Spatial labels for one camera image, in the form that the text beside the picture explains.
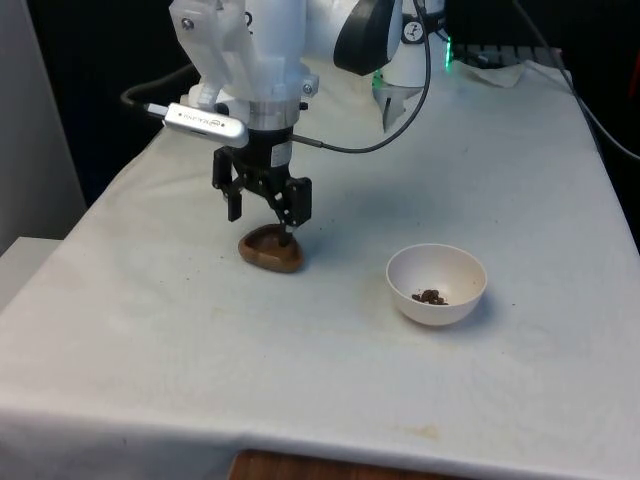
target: black cable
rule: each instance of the black cable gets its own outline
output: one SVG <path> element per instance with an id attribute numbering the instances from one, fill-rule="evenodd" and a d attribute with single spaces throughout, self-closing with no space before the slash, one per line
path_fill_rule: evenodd
<path id="1" fill-rule="evenodd" d="M 562 77 L 567 82 L 567 85 L 569 85 L 569 89 L 571 90 L 571 93 L 573 94 L 573 96 L 576 98 L 576 100 L 578 102 L 578 105 L 580 105 L 580 109 L 582 110 L 582 112 L 585 115 L 585 117 L 588 117 L 591 120 L 593 120 L 593 123 L 596 125 L 596 127 L 598 127 L 598 129 L 604 134 L 604 136 L 607 137 L 607 139 L 618 150 L 620 150 L 622 153 L 624 153 L 628 157 L 630 157 L 630 158 L 632 158 L 634 160 L 640 161 L 640 155 L 638 155 L 638 154 L 632 152 L 631 150 L 629 150 L 628 148 L 626 148 L 613 135 L 611 135 L 611 133 L 609 133 L 609 131 L 604 127 L 604 125 L 602 125 L 602 123 L 598 120 L 598 118 L 595 116 L 595 114 L 591 111 L 589 106 L 584 102 L 584 100 L 582 100 L 582 97 L 580 97 L 580 94 L 578 94 L 578 90 L 576 89 L 575 85 L 573 84 L 573 80 L 571 80 L 571 77 L 569 76 L 569 73 L 568 73 L 567 68 L 566 68 L 566 66 L 564 64 L 564 61 L 558 55 L 556 50 L 551 48 L 551 46 L 549 45 L 549 42 L 547 42 L 547 39 L 544 37 L 544 35 L 542 34 L 542 32 L 540 31 L 538 26 L 535 24 L 535 22 L 531 18 L 531 16 L 529 16 L 527 11 L 524 9 L 522 4 L 520 3 L 520 0 L 511 0 L 511 1 L 512 1 L 513 6 L 515 7 L 515 9 L 518 11 L 518 13 L 522 17 L 522 19 L 525 21 L 525 23 L 527 24 L 527 26 L 529 27 L 531 32 L 534 34 L 534 36 L 538 40 L 538 42 L 540 42 L 540 44 L 549 52 L 549 55 L 551 57 L 551 60 L 553 61 L 554 66 L 558 70 L 560 70 L 560 73 L 562 74 Z"/>
<path id="2" fill-rule="evenodd" d="M 312 147 L 316 147 L 316 148 L 324 148 L 326 150 L 331 150 L 333 152 L 338 152 L 338 153 L 348 153 L 348 154 L 352 154 L 352 155 L 358 155 L 358 154 L 363 154 L 363 153 L 371 153 L 371 152 L 375 152 L 377 150 L 380 150 L 384 147 L 386 147 L 387 145 L 389 145 L 390 143 L 394 142 L 395 140 L 397 140 L 405 131 L 407 131 L 407 129 L 411 126 L 411 124 L 413 123 L 413 121 L 416 119 L 416 117 L 418 116 L 418 114 L 420 113 L 420 111 L 422 110 L 422 107 L 425 103 L 425 101 L 427 100 L 427 96 L 429 95 L 429 87 L 431 86 L 431 47 L 429 45 L 429 36 L 427 35 L 427 22 L 426 19 L 424 17 L 424 10 L 422 7 L 420 7 L 420 3 L 418 0 L 413 0 L 413 4 L 416 8 L 416 11 L 418 13 L 418 21 L 420 22 L 420 25 L 422 26 L 422 31 L 424 32 L 424 50 L 425 50 L 425 57 L 426 57 L 426 75 L 425 75 L 425 85 L 424 85 L 424 89 L 422 91 L 422 96 L 420 97 L 420 100 L 418 101 L 418 105 L 416 105 L 416 108 L 413 110 L 413 113 L 411 114 L 411 116 L 407 119 L 406 122 L 404 122 L 404 124 L 393 134 L 391 135 L 389 138 L 387 138 L 386 140 L 377 143 L 375 145 L 372 145 L 370 147 L 365 147 L 365 148 L 344 148 L 344 147 L 337 147 L 335 145 L 331 145 L 328 143 L 324 143 L 320 140 L 315 140 L 313 138 L 307 138 L 307 137 L 301 137 L 299 135 L 294 135 L 293 136 L 293 141 L 298 142 L 298 143 L 303 143 L 305 145 L 310 145 Z"/>
<path id="3" fill-rule="evenodd" d="M 191 74 L 195 71 L 196 67 L 192 63 L 190 63 L 189 65 L 185 65 L 179 70 L 176 70 L 169 75 L 165 75 L 162 78 L 129 88 L 122 95 L 120 95 L 120 101 L 127 107 L 146 112 L 146 104 L 135 100 L 134 97 L 140 95 L 141 93 L 157 90 L 158 88 L 164 87 L 165 85 L 180 80 L 183 76 Z"/>

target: wooden object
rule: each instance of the wooden object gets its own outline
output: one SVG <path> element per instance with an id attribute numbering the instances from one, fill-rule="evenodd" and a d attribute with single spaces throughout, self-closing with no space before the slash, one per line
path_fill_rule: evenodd
<path id="1" fill-rule="evenodd" d="M 267 225 L 254 230 L 240 240 L 240 256 L 246 262 L 272 272 L 297 272 L 304 264 L 302 248 L 293 236 L 285 247 L 281 247 L 281 233 L 280 225 Z"/>
<path id="2" fill-rule="evenodd" d="M 248 451 L 238 455 L 229 480 L 456 480 L 453 477 L 317 458 Z"/>

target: white table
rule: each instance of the white table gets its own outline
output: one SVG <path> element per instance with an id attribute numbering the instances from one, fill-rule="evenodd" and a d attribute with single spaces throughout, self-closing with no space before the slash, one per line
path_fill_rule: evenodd
<path id="1" fill-rule="evenodd" d="M 323 78 L 299 132 L 374 140 L 373 102 Z M 295 276 L 240 259 L 238 239 L 273 215 L 247 197 L 227 224 L 213 149 L 163 132 L 0 317 L 0 477 L 211 480 L 253 447 L 640 478 L 640 261 L 556 84 L 437 76 L 388 149 L 296 147 L 315 207 Z M 392 308 L 386 261 L 421 242 L 485 263 L 466 322 L 430 330 Z"/>

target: small brown pieces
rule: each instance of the small brown pieces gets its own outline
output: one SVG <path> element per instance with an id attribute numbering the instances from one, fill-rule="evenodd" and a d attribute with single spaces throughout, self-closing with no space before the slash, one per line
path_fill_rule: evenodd
<path id="1" fill-rule="evenodd" d="M 425 290 L 420 294 L 412 295 L 411 298 L 416 302 L 428 303 L 429 305 L 449 305 L 445 302 L 445 299 L 440 296 L 440 292 L 438 290 Z"/>

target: bowl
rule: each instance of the bowl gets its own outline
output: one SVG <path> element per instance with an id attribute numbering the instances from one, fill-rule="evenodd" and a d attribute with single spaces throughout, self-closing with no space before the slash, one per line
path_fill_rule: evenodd
<path id="1" fill-rule="evenodd" d="M 387 265 L 393 302 L 418 323 L 445 326 L 467 317 L 487 288 L 487 272 L 470 253 L 448 245 L 414 245 L 393 256 Z M 413 295 L 438 290 L 448 305 L 430 305 Z"/>

